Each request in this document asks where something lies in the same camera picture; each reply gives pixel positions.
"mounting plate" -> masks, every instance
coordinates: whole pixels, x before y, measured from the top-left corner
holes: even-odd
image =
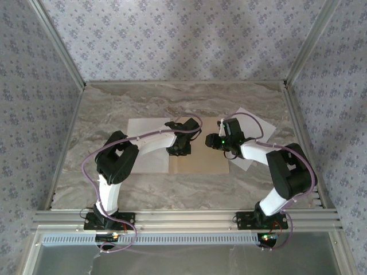
[[[266,221],[261,222],[259,226],[258,221],[253,218],[253,211],[243,211],[236,213],[236,223],[238,230],[255,230],[255,229],[280,229],[274,222],[277,221],[282,229],[288,229],[287,216],[284,214],[275,214],[269,217]]]
[[[133,212],[116,212],[114,215],[116,219],[122,219],[135,225],[135,213]],[[124,231],[124,224],[120,222],[114,222],[109,230]],[[127,230],[132,230],[131,226],[126,225]],[[104,225],[98,219],[94,213],[87,213],[85,216],[84,230],[106,230]]]

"floral pattern wallpaper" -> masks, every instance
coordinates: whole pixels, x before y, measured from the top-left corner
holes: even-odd
[[[325,0],[43,0],[84,81],[285,79]]]
[[[367,274],[367,2],[342,0],[294,90],[329,195]]]
[[[0,1],[0,274],[44,207],[79,89],[26,0]]]

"gray marble table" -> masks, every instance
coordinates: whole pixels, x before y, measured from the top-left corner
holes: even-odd
[[[296,141],[283,95],[257,84],[104,84],[87,86],[77,115],[52,209],[82,209],[95,203],[93,188],[81,173],[83,159],[111,133],[126,132],[129,118],[177,117],[194,112],[218,117],[243,107],[276,126],[270,142]],[[123,182],[119,208],[251,209],[272,189],[268,168],[253,162],[245,172],[229,164],[227,175],[132,174]],[[96,164],[87,171],[97,179]],[[305,198],[294,205],[313,207]]]

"patterned wallpaper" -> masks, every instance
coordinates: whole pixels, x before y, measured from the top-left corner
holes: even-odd
[[[43,0],[92,80],[281,80],[324,0]]]
[[[0,274],[14,274],[79,95],[26,0],[0,1]]]
[[[342,0],[294,89],[358,270],[367,274],[367,2]]]

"brown cardboard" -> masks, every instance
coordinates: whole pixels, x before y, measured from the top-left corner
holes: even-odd
[[[182,117],[178,122],[184,123],[189,117]],[[228,160],[223,152],[205,145],[205,138],[210,133],[218,133],[218,117],[202,117],[202,132],[191,142],[191,155],[169,156],[170,174],[228,174]]]

